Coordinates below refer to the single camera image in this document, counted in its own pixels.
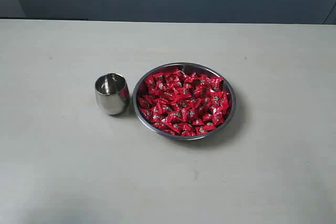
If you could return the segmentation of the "red candy front left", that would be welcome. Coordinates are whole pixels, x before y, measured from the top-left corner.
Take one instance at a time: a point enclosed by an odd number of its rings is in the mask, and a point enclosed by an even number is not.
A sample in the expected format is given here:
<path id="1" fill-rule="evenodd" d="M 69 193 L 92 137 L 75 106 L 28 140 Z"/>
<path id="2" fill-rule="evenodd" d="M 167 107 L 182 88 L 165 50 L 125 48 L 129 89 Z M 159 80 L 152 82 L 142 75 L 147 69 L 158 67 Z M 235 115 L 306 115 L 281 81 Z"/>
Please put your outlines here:
<path id="1" fill-rule="evenodd" d="M 176 123 L 168 123 L 167 126 L 174 132 L 174 134 L 180 135 L 182 133 L 182 128 Z"/>

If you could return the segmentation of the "stainless steel bowl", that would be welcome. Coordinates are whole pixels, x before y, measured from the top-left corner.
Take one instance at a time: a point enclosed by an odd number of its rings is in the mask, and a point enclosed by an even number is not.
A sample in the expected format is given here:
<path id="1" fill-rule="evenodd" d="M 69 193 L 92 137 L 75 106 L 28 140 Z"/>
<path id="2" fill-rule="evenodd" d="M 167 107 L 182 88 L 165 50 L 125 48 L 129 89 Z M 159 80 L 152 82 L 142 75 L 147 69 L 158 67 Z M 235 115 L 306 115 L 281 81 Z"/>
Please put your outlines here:
<path id="1" fill-rule="evenodd" d="M 185 78 L 167 77 L 178 68 Z M 210 77 L 222 77 L 221 90 L 214 91 Z M 139 106 L 138 97 L 151 104 L 148 109 Z M 236 110 L 236 96 L 229 82 L 216 71 L 188 62 L 169 63 L 146 73 L 133 90 L 134 110 L 139 120 L 153 132 L 179 141 L 210 137 L 228 124 Z M 176 123 L 180 135 L 167 126 Z M 207 125 L 210 131 L 197 135 L 195 128 Z"/>

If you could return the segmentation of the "stainless steel cup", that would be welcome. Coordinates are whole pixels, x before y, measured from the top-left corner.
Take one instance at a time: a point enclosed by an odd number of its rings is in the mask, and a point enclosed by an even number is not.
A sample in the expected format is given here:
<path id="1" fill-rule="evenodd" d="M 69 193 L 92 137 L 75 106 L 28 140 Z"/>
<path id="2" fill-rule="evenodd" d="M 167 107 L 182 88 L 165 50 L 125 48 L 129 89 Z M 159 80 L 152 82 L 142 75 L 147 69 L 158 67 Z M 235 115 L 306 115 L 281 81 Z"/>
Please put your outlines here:
<path id="1" fill-rule="evenodd" d="M 108 115 L 120 115 L 130 103 L 126 79 L 117 73 L 107 73 L 95 82 L 96 101 L 99 108 Z"/>

